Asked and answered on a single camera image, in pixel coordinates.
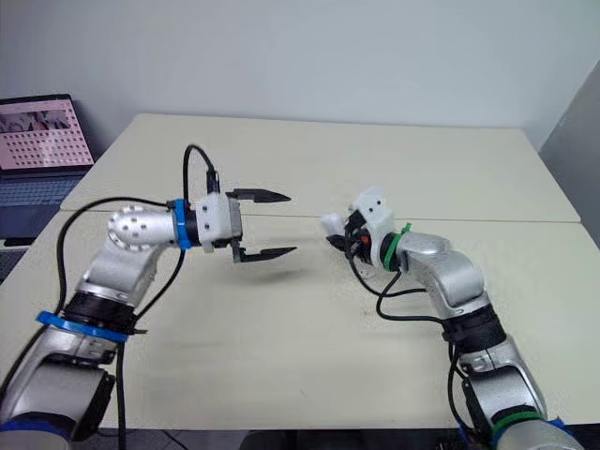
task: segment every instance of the green ring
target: green ring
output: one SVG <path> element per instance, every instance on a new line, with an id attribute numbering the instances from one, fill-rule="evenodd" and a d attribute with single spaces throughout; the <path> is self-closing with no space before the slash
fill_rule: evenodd
<path id="1" fill-rule="evenodd" d="M 504 419 L 501 419 L 498 422 L 496 422 L 494 424 L 494 427 L 491 429 L 492 441 L 494 440 L 494 437 L 496 436 L 496 434 L 498 434 L 499 431 L 502 431 L 509 425 L 514 424 L 515 422 L 533 419 L 544 420 L 544 418 L 540 415 L 539 412 L 533 411 L 515 412 L 514 414 L 507 415 L 506 417 L 504 417 Z"/>
<path id="2" fill-rule="evenodd" d="M 398 246 L 400 237 L 402 237 L 402 235 L 404 233 L 409 232 L 411 230 L 411 226 L 412 226 L 411 222 L 408 222 L 406 225 L 404 225 L 404 228 L 402 230 L 400 230 L 400 233 L 396 234 L 394 236 L 394 239 L 392 240 L 390 247 L 387 249 L 387 252 L 385 253 L 385 258 L 383 258 L 383 268 L 385 270 L 387 270 L 388 272 L 391 272 L 390 262 L 392 261 L 392 257 L 394 256 L 394 253 L 396 252 L 396 247 Z"/>
<path id="3" fill-rule="evenodd" d="M 394 256 L 394 253 L 396 253 L 396 247 L 398 246 L 398 242 L 400 240 L 400 237 L 402 237 L 402 234 L 396 234 L 394 236 L 394 239 L 392 239 L 392 243 L 390 244 L 390 247 L 387 249 L 387 252 L 385 253 L 385 258 L 383 258 L 383 267 L 385 268 L 385 270 L 390 271 L 390 262 L 392 261 L 392 257 Z"/>

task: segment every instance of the silver robotic arm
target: silver robotic arm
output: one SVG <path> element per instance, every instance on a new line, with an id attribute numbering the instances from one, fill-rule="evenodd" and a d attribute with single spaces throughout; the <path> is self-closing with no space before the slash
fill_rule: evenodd
<path id="1" fill-rule="evenodd" d="M 266 261 L 295 247 L 246 254 L 240 247 L 240 200 L 259 203 L 289 198 L 263 189 L 213 192 L 197 202 L 176 200 L 156 211 L 130 205 L 108 222 L 107 238 L 59 313 L 43 311 L 41 332 L 0 398 L 0 448 L 68 448 L 93 434 L 106 411 L 115 377 L 101 366 L 112 363 L 119 346 L 135 334 L 147 311 L 143 300 L 167 248 L 232 246 L 236 263 Z"/>
<path id="2" fill-rule="evenodd" d="M 472 435 L 502 450 L 582 449 L 547 422 L 542 393 L 515 341 L 504 332 L 473 262 L 439 236 L 410 232 L 410 227 L 396 232 L 393 213 L 376 187 L 363 192 L 350 209 L 347 223 L 336 214 L 322 218 L 327 239 L 349 258 L 399 270 L 426 289 L 443 338 L 454 349 L 455 371 L 464 372 Z M 378 302 L 383 316 L 384 297 Z"/>

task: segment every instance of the laptop screen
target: laptop screen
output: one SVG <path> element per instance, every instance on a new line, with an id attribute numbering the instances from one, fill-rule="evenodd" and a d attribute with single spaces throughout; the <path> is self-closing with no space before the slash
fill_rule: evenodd
<path id="1" fill-rule="evenodd" d="M 39 169 L 75 169 L 92 164 L 69 95 L 0 101 L 3 171 L 42 172 Z"/>

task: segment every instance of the beige tabletop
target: beige tabletop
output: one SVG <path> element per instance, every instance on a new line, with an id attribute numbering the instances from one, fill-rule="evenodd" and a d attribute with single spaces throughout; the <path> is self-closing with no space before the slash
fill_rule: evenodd
<path id="1" fill-rule="evenodd" d="M 57 299 L 53 252 L 68 214 L 54 218 L 0 286 L 2 375 L 36 327 L 35 316 Z M 86 213 L 67 237 L 70 289 L 100 248 L 107 216 Z M 299 249 L 249 264 L 233 264 L 229 249 L 188 253 L 179 278 L 142 324 L 149 333 L 127 345 L 130 427 L 455 425 L 437 325 L 379 319 L 375 298 L 326 243 L 318 220 L 249 216 L 244 222 L 248 248 Z M 544 392 L 550 416 L 600 422 L 600 360 L 594 357 L 600 255 L 583 228 L 428 220 L 412 227 L 451 239 L 483 268 L 494 307 Z M 150 294 L 171 273 L 176 256 L 171 249 L 160 260 Z M 425 294 L 397 300 L 390 310 L 432 312 Z M 112 404 L 104 425 L 115 424 Z"/>
<path id="2" fill-rule="evenodd" d="M 270 188 L 293 198 L 246 205 L 246 214 L 317 217 L 343 210 L 359 192 L 379 185 L 405 218 L 579 221 L 517 129 L 157 114 L 138 115 L 62 209 L 114 195 L 181 197 L 189 143 L 208 152 L 223 189 Z M 193 198 L 203 192 L 205 168 L 198 157 L 192 162 Z"/>

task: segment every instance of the black wire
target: black wire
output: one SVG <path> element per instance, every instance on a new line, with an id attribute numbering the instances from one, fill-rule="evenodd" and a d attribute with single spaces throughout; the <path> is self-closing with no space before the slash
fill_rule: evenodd
<path id="1" fill-rule="evenodd" d="M 183 165 L 184 200 L 186 201 L 186 204 L 189 203 L 188 168 L 189 168 L 189 156 L 191 155 L 192 150 L 196 150 L 198 153 L 200 153 L 200 155 L 202 156 L 202 159 L 204 159 L 204 163 L 206 163 L 206 167 L 208 168 L 209 172 L 212 172 L 212 173 L 215 172 L 215 166 L 213 166 L 213 163 L 211 162 L 210 158 L 208 157 L 208 155 L 206 155 L 206 152 L 204 152 L 204 150 L 201 149 L 201 147 L 199 147 L 198 145 L 196 145 L 194 143 L 191 143 L 190 145 L 187 146 L 186 152 L 184 153 L 184 165 Z"/>
<path id="2" fill-rule="evenodd" d="M 125 387 L 123 385 L 123 362 L 125 359 L 125 342 L 117 345 L 116 351 L 116 405 L 118 414 L 119 450 L 127 450 L 127 423 L 125 417 Z"/>
<path id="3" fill-rule="evenodd" d="M 450 362 L 450 368 L 448 370 L 448 403 L 450 404 L 450 411 L 452 412 L 452 415 L 454 415 L 458 425 L 465 431 L 471 431 L 471 428 L 465 424 L 464 420 L 462 420 L 462 417 L 460 417 L 460 414 L 458 414 L 457 406 L 454 403 L 454 374 L 457 371 L 457 362 L 458 351 L 454 349 L 452 352 L 452 361 Z"/>
<path id="4" fill-rule="evenodd" d="M 73 213 L 61 228 L 60 233 L 58 234 L 58 240 L 56 241 L 56 265 L 58 266 L 58 282 L 60 283 L 60 293 L 58 295 L 58 303 L 54 309 L 54 315 L 59 314 L 60 311 L 63 310 L 65 307 L 65 302 L 67 301 L 67 276 L 65 274 L 65 236 L 67 235 L 67 231 L 73 222 L 77 220 L 77 218 L 85 211 L 93 208 L 94 206 L 98 206 L 99 204 L 110 202 L 136 202 L 167 207 L 166 203 L 152 202 L 150 200 L 138 199 L 137 197 L 107 197 L 105 199 L 99 199 L 94 202 L 90 202 Z"/>
<path id="5" fill-rule="evenodd" d="M 136 317 L 136 319 L 135 319 L 135 323 L 137 323 L 137 321 L 139 319 L 141 319 L 143 317 L 143 315 L 150 310 L 150 308 L 158 301 L 158 299 L 162 296 L 162 294 L 164 294 L 167 291 L 167 289 L 169 289 L 169 287 L 173 284 L 173 282 L 177 278 L 177 275 L 179 275 L 179 271 L 181 270 L 182 265 L 184 264 L 185 257 L 186 257 L 186 251 L 181 250 L 179 252 L 179 259 L 177 260 L 177 265 L 173 269 L 171 276 L 169 277 L 169 279 L 167 280 L 165 285 L 162 287 L 162 289 L 160 291 L 158 291 L 158 293 L 154 296 L 154 298 L 152 300 L 150 300 L 148 305 L 146 305 L 142 309 L 140 314 L 138 314 L 138 317 Z"/>
<path id="6" fill-rule="evenodd" d="M 456 351 L 456 347 L 452 342 L 448 342 L 448 359 L 452 363 L 452 359 L 454 358 L 454 352 Z M 455 373 L 462 378 L 463 380 L 467 379 L 467 376 L 462 373 L 462 371 L 458 368 L 458 366 L 454 366 Z"/>
<path id="7" fill-rule="evenodd" d="M 358 269 L 356 268 L 356 264 L 354 263 L 354 254 L 352 254 L 352 252 L 351 252 L 350 232 L 348 230 L 346 230 L 344 237 L 345 237 L 344 238 L 344 247 L 345 247 L 346 258 L 348 259 L 348 264 L 350 265 L 350 268 L 352 269 L 352 273 L 354 274 L 356 279 L 358 279 L 358 282 L 360 282 L 360 284 L 363 286 L 363 288 L 365 288 L 367 291 L 369 291 L 373 295 L 380 296 L 383 294 L 383 298 L 391 298 L 391 297 L 400 297 L 401 295 L 406 295 L 407 293 L 426 293 L 427 292 L 425 289 L 422 289 L 422 288 L 415 288 L 415 289 L 409 289 L 406 291 L 398 291 L 398 292 L 392 292 L 392 293 L 379 292 L 379 291 L 374 290 L 367 284 L 365 279 L 361 277 L 360 273 L 358 272 Z"/>
<path id="8" fill-rule="evenodd" d="M 385 286 L 383 288 L 383 291 L 379 294 L 379 298 L 377 299 L 377 305 L 375 307 L 375 310 L 377 311 L 377 314 L 382 319 L 386 319 L 387 321 L 396 321 L 396 322 L 435 322 L 435 323 L 442 324 L 443 323 L 442 319 L 438 319 L 437 317 L 433 317 L 433 316 L 391 316 L 389 314 L 385 314 L 384 312 L 382 312 L 382 301 L 385 298 L 385 295 L 392 288 L 392 286 L 394 286 L 394 284 L 399 280 L 399 278 L 400 278 L 401 275 L 402 275 L 402 273 L 398 270 L 396 272 L 396 274 L 394 275 L 394 277 L 392 278 L 392 280 L 389 283 L 387 283 L 387 286 Z M 423 289 L 407 289 L 407 290 L 401 291 L 401 292 L 402 292 L 402 295 L 403 295 L 405 293 L 421 293 L 422 291 L 423 291 Z"/>
<path id="9" fill-rule="evenodd" d="M 165 436 L 167 436 L 171 441 L 173 441 L 174 443 L 179 445 L 181 448 L 183 448 L 184 450 L 189 450 L 181 441 L 179 441 L 177 438 L 175 438 L 169 431 L 167 431 L 166 429 L 162 429 L 161 431 L 163 433 L 165 433 Z"/>
<path id="10" fill-rule="evenodd" d="M 12 366 L 10 366 L 7 376 L 4 377 L 4 380 L 2 381 L 2 386 L 0 386 L 0 406 L 2 406 L 4 397 L 7 394 L 8 385 L 12 381 L 12 378 L 15 376 L 15 373 L 17 373 L 17 370 L 19 370 L 19 366 L 23 362 L 23 359 L 25 359 L 25 356 L 29 353 L 31 348 L 38 341 L 39 337 L 46 330 L 46 328 L 48 328 L 48 325 L 42 325 L 39 327 L 36 333 L 34 333 L 34 335 L 29 338 L 25 346 L 22 348 L 21 353 L 19 353 L 17 359 L 15 359 L 14 363 L 12 363 Z"/>

